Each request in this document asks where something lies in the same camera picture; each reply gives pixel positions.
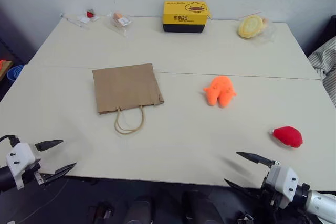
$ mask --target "blue bin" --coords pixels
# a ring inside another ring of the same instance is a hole
[[[19,74],[21,73],[21,70],[23,69],[25,65],[18,65],[18,66],[15,66],[11,69],[9,69],[9,71],[7,72],[7,78],[11,81],[11,82],[14,82]]]

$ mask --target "yellow box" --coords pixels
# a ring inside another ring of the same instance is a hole
[[[164,1],[163,29],[168,32],[201,33],[210,15],[204,1]]]

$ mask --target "cartoon logo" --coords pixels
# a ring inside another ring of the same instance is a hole
[[[199,2],[192,2],[190,4],[187,4],[184,8],[194,13],[200,13],[207,10],[206,5]]]

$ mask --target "plastic bag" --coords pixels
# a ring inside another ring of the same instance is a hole
[[[127,37],[126,32],[131,23],[131,19],[120,12],[110,12],[106,15],[106,26],[124,37]]]
[[[241,17],[238,34],[244,39],[268,42],[274,41],[276,27],[272,21],[263,17],[261,13],[255,13]]]

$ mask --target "orange octopus plush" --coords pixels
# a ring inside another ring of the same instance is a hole
[[[211,85],[203,90],[211,106],[214,106],[219,99],[219,105],[225,107],[230,103],[233,96],[237,95],[232,82],[226,76],[216,77]]]

